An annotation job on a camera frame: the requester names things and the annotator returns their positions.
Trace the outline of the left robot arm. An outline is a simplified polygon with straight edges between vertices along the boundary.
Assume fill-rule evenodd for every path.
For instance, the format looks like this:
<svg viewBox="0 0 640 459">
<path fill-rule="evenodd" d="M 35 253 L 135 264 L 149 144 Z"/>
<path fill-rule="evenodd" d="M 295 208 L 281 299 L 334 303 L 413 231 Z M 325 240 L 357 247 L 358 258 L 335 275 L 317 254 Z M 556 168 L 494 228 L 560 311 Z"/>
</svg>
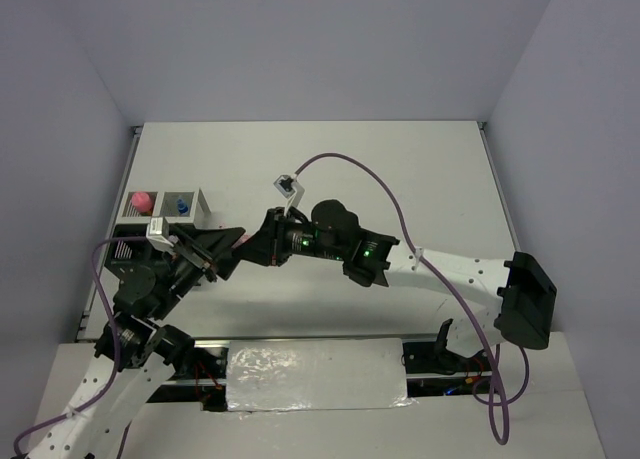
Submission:
<svg viewBox="0 0 640 459">
<path fill-rule="evenodd" d="M 157 233 L 148 224 L 117 226 L 96 248 L 106 254 L 118 288 L 108 297 L 94 281 L 107 315 L 94 356 L 63 412 L 17 436 L 15 457 L 120 456 L 132 420 L 172 378 L 209 380 L 195 396 L 204 405 L 219 404 L 226 355 L 208 352 L 163 321 L 202 281 L 231 276 L 232 251 L 243 234 L 241 228 L 174 224 Z"/>
</svg>

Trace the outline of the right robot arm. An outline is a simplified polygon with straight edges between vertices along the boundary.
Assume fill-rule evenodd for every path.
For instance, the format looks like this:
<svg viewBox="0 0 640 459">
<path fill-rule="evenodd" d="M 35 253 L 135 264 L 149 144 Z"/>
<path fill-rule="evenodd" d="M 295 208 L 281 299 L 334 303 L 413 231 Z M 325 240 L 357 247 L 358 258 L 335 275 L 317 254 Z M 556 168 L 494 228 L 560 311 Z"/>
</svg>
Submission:
<svg viewBox="0 0 640 459">
<path fill-rule="evenodd" d="M 408 287 L 450 294 L 464 318 L 446 320 L 436 362 L 457 370 L 484 347 L 508 342 L 529 350 L 548 347 L 557 288 L 539 262 L 517 251 L 509 259 L 479 259 L 411 247 L 362 228 L 337 200 L 318 203 L 309 217 L 293 207 L 267 211 L 260 229 L 233 256 L 279 267 L 294 256 L 338 261 L 362 287 Z"/>
</svg>

